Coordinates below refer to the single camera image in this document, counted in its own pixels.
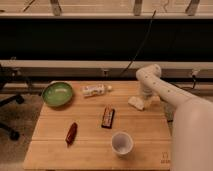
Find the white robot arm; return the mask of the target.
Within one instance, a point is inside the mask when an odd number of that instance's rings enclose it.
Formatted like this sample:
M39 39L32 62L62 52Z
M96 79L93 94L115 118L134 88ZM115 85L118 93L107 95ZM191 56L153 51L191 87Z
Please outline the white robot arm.
M160 77L157 64L136 71L143 96L155 92L175 108L170 171L213 171L213 102Z

